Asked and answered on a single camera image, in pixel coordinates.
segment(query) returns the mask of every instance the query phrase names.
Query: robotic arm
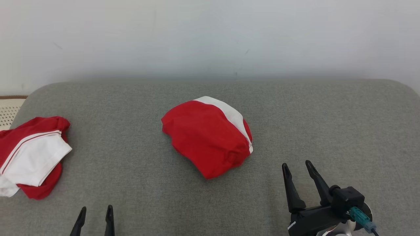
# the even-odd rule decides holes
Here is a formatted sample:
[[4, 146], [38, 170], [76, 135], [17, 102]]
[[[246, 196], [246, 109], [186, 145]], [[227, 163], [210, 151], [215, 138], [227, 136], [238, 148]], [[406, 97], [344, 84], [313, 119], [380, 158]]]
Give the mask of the robotic arm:
[[[80, 236], [81, 228], [84, 225], [85, 219], [86, 219], [86, 207], [83, 207], [80, 211], [79, 216], [77, 217], [77, 220], [73, 226], [73, 229], [71, 230], [70, 236]], [[106, 221], [105, 236], [115, 236], [114, 210], [111, 205], [108, 205], [105, 221]]]
[[365, 196], [353, 187], [328, 187], [312, 163], [307, 160], [305, 164], [315, 182], [321, 202], [318, 207], [306, 208], [293, 184], [290, 170], [284, 163], [284, 185], [291, 213], [288, 227], [290, 236], [351, 236], [352, 231], [362, 228], [377, 235], [376, 226], [372, 223], [372, 212], [365, 203]]

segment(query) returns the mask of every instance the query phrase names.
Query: gray fabric surface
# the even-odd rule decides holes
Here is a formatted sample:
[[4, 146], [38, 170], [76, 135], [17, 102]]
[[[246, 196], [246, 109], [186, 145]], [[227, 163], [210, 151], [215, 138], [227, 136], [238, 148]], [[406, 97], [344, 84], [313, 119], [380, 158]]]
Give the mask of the gray fabric surface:
[[[161, 131], [172, 107], [201, 96], [242, 113], [254, 152], [206, 181]], [[73, 151], [49, 197], [0, 198], [1, 235], [287, 235], [281, 164], [300, 197], [319, 204], [309, 159], [329, 185], [363, 193], [381, 236], [420, 235], [420, 97], [389, 80], [52, 84], [29, 96], [12, 128], [35, 116], [70, 123]], [[354, 235], [366, 235], [358, 231]]]

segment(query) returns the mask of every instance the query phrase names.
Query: teal connector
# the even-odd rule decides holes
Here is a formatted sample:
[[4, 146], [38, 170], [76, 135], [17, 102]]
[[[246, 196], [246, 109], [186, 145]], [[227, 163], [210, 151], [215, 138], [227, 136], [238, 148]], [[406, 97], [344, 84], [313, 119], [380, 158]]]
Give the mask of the teal connector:
[[373, 233], [372, 229], [376, 229], [376, 225], [370, 221], [370, 218], [359, 208], [352, 207], [349, 211], [350, 217], [363, 226], [368, 233]]

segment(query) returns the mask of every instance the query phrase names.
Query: folded red cloth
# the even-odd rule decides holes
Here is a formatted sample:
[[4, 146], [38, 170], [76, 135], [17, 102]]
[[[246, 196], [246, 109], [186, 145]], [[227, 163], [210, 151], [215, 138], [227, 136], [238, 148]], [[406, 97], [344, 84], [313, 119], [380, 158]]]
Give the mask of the folded red cloth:
[[0, 178], [9, 181], [0, 191], [12, 196], [22, 188], [29, 198], [42, 199], [57, 183], [61, 159], [71, 151], [65, 132], [70, 123], [63, 117], [36, 117], [21, 126], [0, 131]]
[[243, 163], [252, 151], [252, 136], [241, 113], [211, 97], [180, 104], [162, 118], [162, 131], [206, 178]]

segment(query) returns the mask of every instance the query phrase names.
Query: red cloth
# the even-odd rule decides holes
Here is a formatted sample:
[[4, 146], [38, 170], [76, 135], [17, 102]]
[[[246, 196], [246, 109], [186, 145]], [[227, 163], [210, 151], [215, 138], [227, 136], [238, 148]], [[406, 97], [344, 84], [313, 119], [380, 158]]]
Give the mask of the red cloth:
[[[0, 147], [2, 147], [0, 150], [0, 173], [4, 173], [15, 154], [19, 151], [19, 148], [26, 142], [32, 142], [35, 138], [40, 138], [47, 134], [60, 134], [61, 138], [67, 142], [65, 133], [69, 126], [69, 121], [60, 116], [49, 118], [36, 117], [15, 129], [0, 131]], [[16, 185], [29, 198], [43, 199], [50, 194], [56, 185], [61, 171], [61, 163], [58, 163], [40, 186], [29, 186], [19, 183], [16, 183]]]
[[[204, 98], [209, 103], [221, 102]], [[225, 114], [216, 105], [193, 100], [172, 108], [162, 118], [162, 131], [171, 136], [175, 150], [190, 159], [206, 179], [241, 165], [252, 152], [251, 132], [242, 115], [223, 103]], [[236, 115], [236, 125], [242, 126], [245, 134], [232, 119], [228, 120], [230, 112]]]

